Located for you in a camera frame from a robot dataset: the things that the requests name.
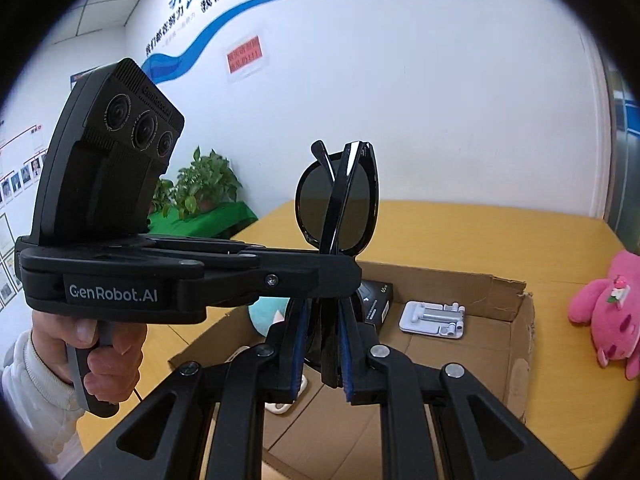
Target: white wall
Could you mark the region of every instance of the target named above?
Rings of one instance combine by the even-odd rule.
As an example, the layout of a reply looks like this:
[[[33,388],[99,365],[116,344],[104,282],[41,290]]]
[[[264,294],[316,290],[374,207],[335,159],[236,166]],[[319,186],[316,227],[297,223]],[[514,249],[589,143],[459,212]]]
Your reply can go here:
[[[125,57],[123,27],[92,32],[39,50],[25,67],[4,104],[6,140],[32,124],[42,124],[45,145],[70,93],[70,76]],[[18,170],[34,155],[31,134],[10,142],[0,153],[3,174]],[[5,213],[14,237],[29,234],[37,186],[25,189],[0,214]],[[31,325],[31,314],[21,291],[0,311],[0,357],[15,337]]]
[[[178,56],[244,1],[191,6],[183,19],[195,16],[154,53]],[[127,24],[140,64],[168,2],[141,0]],[[268,66],[230,82],[226,52],[256,32]],[[270,2],[159,85],[186,118],[168,174],[196,144],[214,148],[261,216],[294,196],[313,140],[338,151],[363,139],[376,149],[382,198],[596,215],[609,132],[600,145],[589,40],[556,0]]]

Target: metal bolt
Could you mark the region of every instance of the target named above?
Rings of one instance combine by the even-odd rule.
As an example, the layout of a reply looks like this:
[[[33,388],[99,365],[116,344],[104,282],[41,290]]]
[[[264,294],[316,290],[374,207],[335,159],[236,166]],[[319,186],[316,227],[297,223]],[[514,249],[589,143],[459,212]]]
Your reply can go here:
[[[269,357],[275,352],[273,346],[267,345],[267,343],[262,343],[255,347],[255,353],[257,353],[260,357]]]
[[[389,350],[389,347],[384,345],[373,345],[369,352],[371,352],[371,355],[373,355],[373,357],[387,357],[389,354],[391,354],[391,350]]]
[[[449,377],[453,377],[454,379],[459,379],[465,374],[465,369],[462,365],[458,363],[449,363],[444,367],[444,373],[446,373]]]
[[[180,375],[190,376],[195,374],[198,370],[200,370],[200,365],[196,361],[189,361],[183,365],[180,365],[178,371]]]
[[[267,286],[276,286],[279,281],[280,280],[275,274],[268,274],[264,279],[264,282],[267,284]]]

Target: wooden table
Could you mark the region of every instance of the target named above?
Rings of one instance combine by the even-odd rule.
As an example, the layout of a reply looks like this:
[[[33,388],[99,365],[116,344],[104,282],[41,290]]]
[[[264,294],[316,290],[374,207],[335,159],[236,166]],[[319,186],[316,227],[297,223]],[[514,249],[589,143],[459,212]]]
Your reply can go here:
[[[308,248],[292,203],[239,238],[269,247]],[[536,309],[527,425],[582,476],[626,417],[638,384],[625,379],[620,362],[605,370],[598,366],[589,329],[573,327],[566,306],[583,285],[606,275],[621,248],[601,220],[491,206],[381,202],[375,235],[361,259],[527,282]],[[201,325],[151,327],[143,349],[140,395],[165,377],[169,357],[222,315],[209,309]],[[130,402],[121,411],[134,405]],[[96,442],[110,426],[110,420],[86,418],[79,426],[82,442]],[[268,472],[265,478],[279,476]]]

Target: dark lens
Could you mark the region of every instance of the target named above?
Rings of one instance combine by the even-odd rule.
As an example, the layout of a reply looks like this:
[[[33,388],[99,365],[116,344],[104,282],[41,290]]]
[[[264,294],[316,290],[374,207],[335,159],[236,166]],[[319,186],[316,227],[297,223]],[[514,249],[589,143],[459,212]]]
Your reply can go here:
[[[133,127],[133,145],[144,150],[156,133],[156,117],[151,112],[143,113]]]
[[[340,159],[332,160],[334,172],[338,171]],[[329,176],[321,166],[309,173],[300,190],[300,220],[305,230],[316,240],[322,237],[324,215],[329,203],[332,186]],[[364,168],[358,164],[353,176],[351,191],[344,209],[344,217],[338,236],[338,248],[346,251],[362,239],[369,220],[369,179]]]
[[[171,143],[174,140],[171,132],[165,132],[158,140],[158,155],[165,156],[171,149]]]
[[[127,122],[129,110],[129,98],[124,94],[116,95],[116,97],[114,97],[109,103],[109,106],[107,106],[107,111],[105,113],[105,120],[108,129],[121,129],[121,127],[124,126],[124,123]]]

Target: white sleeve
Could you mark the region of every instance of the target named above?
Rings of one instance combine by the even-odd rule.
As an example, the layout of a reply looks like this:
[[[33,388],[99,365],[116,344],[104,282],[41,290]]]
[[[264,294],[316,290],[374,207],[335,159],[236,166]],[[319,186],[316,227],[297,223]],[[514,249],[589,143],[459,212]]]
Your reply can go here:
[[[73,444],[78,440],[76,422],[84,414],[78,407],[73,387],[63,383],[41,361],[31,342],[30,331],[20,334],[12,354],[7,354],[2,370],[4,401],[44,462],[58,462],[64,449],[65,454],[68,450],[79,455],[76,460],[61,457],[61,462],[73,466],[82,458],[82,448]]]

